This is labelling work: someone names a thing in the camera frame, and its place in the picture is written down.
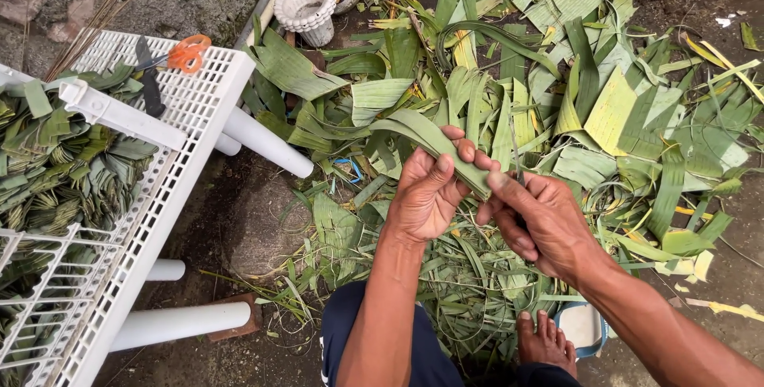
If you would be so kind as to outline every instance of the orange scissors handle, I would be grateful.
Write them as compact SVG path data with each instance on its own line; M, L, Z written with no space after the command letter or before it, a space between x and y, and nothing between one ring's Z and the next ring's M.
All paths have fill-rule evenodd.
M192 74L202 67L202 53L212 45L205 35L193 35L179 42L167 53L167 68L180 68Z

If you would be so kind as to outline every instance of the forearm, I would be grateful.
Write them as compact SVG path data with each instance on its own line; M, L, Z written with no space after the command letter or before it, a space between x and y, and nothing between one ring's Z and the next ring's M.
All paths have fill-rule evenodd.
M337 377L338 387L405 386L424 245L401 242L383 228Z
M571 284L662 386L764 385L764 372L679 314L606 254Z

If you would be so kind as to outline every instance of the white planter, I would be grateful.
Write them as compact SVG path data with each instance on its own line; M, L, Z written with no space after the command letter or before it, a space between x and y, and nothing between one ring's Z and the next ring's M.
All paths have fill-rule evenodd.
M276 0L273 14L287 31L298 32L308 44L322 47L334 37L331 14L335 0Z

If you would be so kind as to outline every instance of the foot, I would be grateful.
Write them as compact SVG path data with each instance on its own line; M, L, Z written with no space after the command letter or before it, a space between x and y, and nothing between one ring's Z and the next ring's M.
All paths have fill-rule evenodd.
M573 378L577 378L575 368L575 347L569 340L565 340L562 329L555 325L555 321L547 317L546 311L536 314L539 328L533 333L533 319L528 311L520 313L517 319L517 332L520 335L518 349L520 351L520 363L547 363L559 366L568 371Z

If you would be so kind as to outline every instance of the dark shorts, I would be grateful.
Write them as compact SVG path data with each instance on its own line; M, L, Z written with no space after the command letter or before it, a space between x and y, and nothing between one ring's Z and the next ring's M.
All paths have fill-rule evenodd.
M322 317L321 346L323 366L321 378L328 387L335 387L342 352L361 302L366 282L352 282L338 288L329 298ZM528 363L517 369L520 387L580 387L581 385L558 366ZM454 363L440 350L433 326L425 309L416 306L411 341L411 379L409 387L463 387L462 377Z

